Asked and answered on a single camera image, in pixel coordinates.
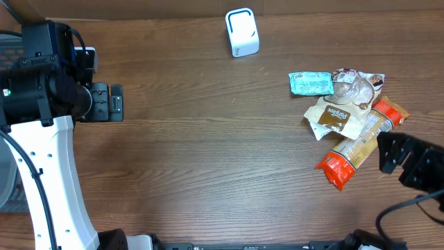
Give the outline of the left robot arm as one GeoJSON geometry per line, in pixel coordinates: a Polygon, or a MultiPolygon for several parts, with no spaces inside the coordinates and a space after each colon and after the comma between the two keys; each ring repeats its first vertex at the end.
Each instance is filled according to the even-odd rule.
{"type": "Polygon", "coordinates": [[[95,83],[96,52],[80,33],[25,24],[18,67],[1,72],[1,137],[22,178],[37,249],[127,249],[121,229],[98,232],[74,160],[77,122],[122,122],[123,88],[95,83]]]}

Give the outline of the teal snack packet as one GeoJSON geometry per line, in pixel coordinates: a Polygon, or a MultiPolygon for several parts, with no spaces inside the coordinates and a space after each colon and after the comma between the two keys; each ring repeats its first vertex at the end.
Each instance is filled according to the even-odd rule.
{"type": "Polygon", "coordinates": [[[294,72],[289,74],[291,93],[302,96],[334,93],[332,75],[328,72],[294,72]]]}

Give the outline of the orange spaghetti packet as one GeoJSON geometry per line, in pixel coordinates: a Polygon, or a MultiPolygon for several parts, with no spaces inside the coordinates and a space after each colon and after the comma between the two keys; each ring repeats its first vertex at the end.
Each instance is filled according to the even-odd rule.
{"type": "Polygon", "coordinates": [[[316,165],[339,190],[351,179],[361,164],[377,148],[377,136],[402,124],[410,113],[383,96],[370,110],[364,128],[356,140],[340,141],[316,165]]]}

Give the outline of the white tube gold cap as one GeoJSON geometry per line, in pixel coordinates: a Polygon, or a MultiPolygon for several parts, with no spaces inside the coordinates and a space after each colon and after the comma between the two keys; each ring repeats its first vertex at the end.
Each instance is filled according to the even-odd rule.
{"type": "Polygon", "coordinates": [[[327,134],[332,132],[332,129],[329,129],[323,125],[317,124],[315,122],[309,121],[309,125],[314,133],[314,136],[317,141],[321,140],[323,137],[325,137],[327,134]]]}

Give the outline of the beige brown bread bag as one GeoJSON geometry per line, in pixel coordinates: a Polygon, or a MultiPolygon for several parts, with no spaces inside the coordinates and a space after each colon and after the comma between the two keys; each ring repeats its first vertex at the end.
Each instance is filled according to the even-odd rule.
{"type": "Polygon", "coordinates": [[[340,68],[332,73],[334,93],[320,97],[304,117],[344,137],[356,140],[366,123],[385,75],[340,68]]]}

